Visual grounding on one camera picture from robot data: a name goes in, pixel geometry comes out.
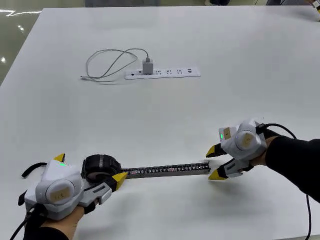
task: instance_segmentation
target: power adapter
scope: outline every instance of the power adapter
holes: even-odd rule
[[[142,60],[142,73],[143,75],[154,74],[154,63],[151,58],[146,57],[145,60]]]

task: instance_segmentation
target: power strip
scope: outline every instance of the power strip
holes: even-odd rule
[[[200,77],[197,67],[177,67],[177,68],[156,68],[153,74],[145,75],[142,69],[127,71],[125,79],[161,79],[161,78],[185,78]]]

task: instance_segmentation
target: person's left hand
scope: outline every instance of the person's left hand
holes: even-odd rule
[[[75,235],[78,222],[84,216],[84,214],[85,209],[82,206],[77,206],[73,212],[65,218],[59,221],[47,219],[41,227],[58,229],[64,233],[69,240],[72,240]]]

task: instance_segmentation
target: person's right hand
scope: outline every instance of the person's right hand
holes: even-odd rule
[[[271,142],[272,142],[275,138],[277,138],[277,136],[272,136],[272,137],[269,137],[269,138],[267,138],[267,139],[265,140],[265,142],[266,142],[266,150],[264,151],[264,153],[263,153],[262,155],[254,158],[254,159],[252,159],[252,160],[250,161],[250,164],[251,164],[252,166],[257,166],[257,165],[264,165],[264,166],[265,166],[265,165],[266,165],[266,153],[267,153],[267,151],[268,151],[269,145],[271,144]]]

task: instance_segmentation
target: label sticker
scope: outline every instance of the label sticker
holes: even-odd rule
[[[225,140],[231,138],[230,127],[223,129],[223,135]]]
[[[68,187],[61,189],[59,191],[52,192],[50,194],[50,199],[53,203],[69,197],[70,197],[70,190]]]
[[[249,133],[246,133],[246,134],[244,135],[243,140],[242,140],[242,146],[245,147],[245,148],[249,147],[249,145],[250,145],[250,143],[251,143],[251,141],[252,141],[253,138],[254,138],[254,136],[252,136],[252,135],[249,134]]]

